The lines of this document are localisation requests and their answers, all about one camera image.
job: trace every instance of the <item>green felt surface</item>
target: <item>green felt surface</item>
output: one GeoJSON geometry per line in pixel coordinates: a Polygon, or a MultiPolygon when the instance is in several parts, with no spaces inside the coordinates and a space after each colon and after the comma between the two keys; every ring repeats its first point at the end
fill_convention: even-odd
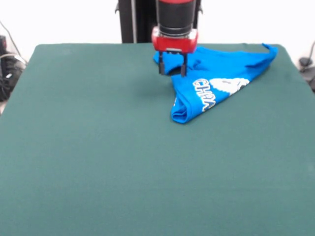
{"type": "Polygon", "coordinates": [[[0,117],[0,235],[314,236],[315,98],[277,47],[181,125],[151,44],[38,46],[0,117]]]}

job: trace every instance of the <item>fabric fold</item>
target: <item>fabric fold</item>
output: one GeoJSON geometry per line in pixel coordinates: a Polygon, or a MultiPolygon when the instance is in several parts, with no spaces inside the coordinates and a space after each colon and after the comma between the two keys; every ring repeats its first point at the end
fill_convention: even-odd
{"type": "MultiPolygon", "coordinates": [[[[176,92],[172,119],[187,123],[221,103],[259,76],[278,53],[276,47],[262,44],[267,53],[220,52],[197,47],[188,55],[187,75],[173,75],[176,92]]],[[[180,67],[182,55],[163,53],[165,73],[180,67]]],[[[158,53],[154,55],[158,62],[158,53]]]]}

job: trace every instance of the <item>white wall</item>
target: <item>white wall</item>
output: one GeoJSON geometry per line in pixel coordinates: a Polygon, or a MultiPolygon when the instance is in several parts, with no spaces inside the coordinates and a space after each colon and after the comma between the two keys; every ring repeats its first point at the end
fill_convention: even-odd
{"type": "MultiPolygon", "coordinates": [[[[8,9],[0,19],[27,59],[37,44],[121,43],[114,14],[118,0],[0,1],[8,9]]],[[[297,64],[315,40],[314,0],[202,0],[202,5],[200,43],[278,43],[297,64]]]]}

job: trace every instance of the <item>white graphic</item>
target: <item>white graphic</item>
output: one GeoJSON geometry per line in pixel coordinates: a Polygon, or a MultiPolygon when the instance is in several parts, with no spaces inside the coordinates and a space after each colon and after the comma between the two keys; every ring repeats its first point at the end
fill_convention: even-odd
{"type": "Polygon", "coordinates": [[[194,81],[192,84],[197,92],[196,94],[200,97],[202,101],[202,112],[205,112],[207,109],[212,108],[216,104],[216,97],[210,91],[209,81],[206,79],[199,79],[194,81]]]}
{"type": "Polygon", "coordinates": [[[230,96],[246,86],[250,81],[244,78],[214,78],[209,80],[212,87],[217,90],[228,92],[230,96]]]}

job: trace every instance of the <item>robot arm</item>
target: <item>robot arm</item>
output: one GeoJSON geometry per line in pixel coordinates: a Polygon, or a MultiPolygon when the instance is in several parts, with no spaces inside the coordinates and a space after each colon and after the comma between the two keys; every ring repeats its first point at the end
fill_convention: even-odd
{"type": "Polygon", "coordinates": [[[157,26],[152,31],[152,42],[159,52],[159,73],[164,74],[163,52],[184,57],[181,68],[186,75],[187,54],[193,53],[198,32],[193,29],[196,0],[157,0],[157,26]]]}

